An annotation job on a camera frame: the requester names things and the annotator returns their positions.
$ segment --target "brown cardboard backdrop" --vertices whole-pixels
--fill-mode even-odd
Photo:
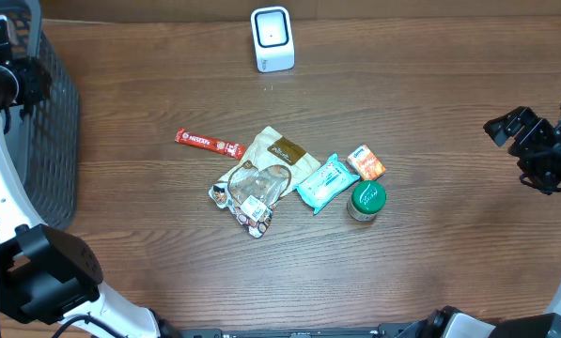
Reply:
[[[47,19],[110,23],[248,21],[282,5],[293,19],[561,15],[561,0],[42,0]]]

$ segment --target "red stick packet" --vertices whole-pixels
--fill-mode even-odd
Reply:
[[[196,146],[199,148],[214,151],[216,153],[224,154],[229,157],[240,160],[244,155],[245,147],[236,143],[229,143],[214,139],[212,137],[196,135],[180,128],[176,134],[176,142],[188,146]]]

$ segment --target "small orange box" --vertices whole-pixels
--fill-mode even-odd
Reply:
[[[347,163],[362,177],[362,180],[374,180],[381,177],[386,168],[366,145],[359,146],[347,158]]]

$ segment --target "packaged food item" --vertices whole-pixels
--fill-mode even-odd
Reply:
[[[244,154],[244,146],[242,145],[221,141],[212,137],[196,135],[186,131],[184,128],[181,128],[178,133],[176,133],[176,142],[214,151],[237,160],[240,160]]]
[[[313,207],[316,215],[358,179],[359,175],[350,173],[345,164],[338,161],[338,155],[333,154],[318,171],[297,185],[297,192],[304,202]]]
[[[347,163],[357,171],[363,180],[381,177],[386,168],[366,145],[359,146],[347,158]]]
[[[209,190],[219,208],[228,208],[254,238],[270,227],[273,211],[319,168],[319,162],[272,127],[260,132],[241,161]]]
[[[386,191],[375,180],[359,183],[347,201],[347,211],[357,221],[371,221],[386,203]]]

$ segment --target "white scanner device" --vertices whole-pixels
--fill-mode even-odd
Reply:
[[[286,70],[295,65],[295,46],[286,8],[256,9],[251,14],[251,29],[259,71]]]

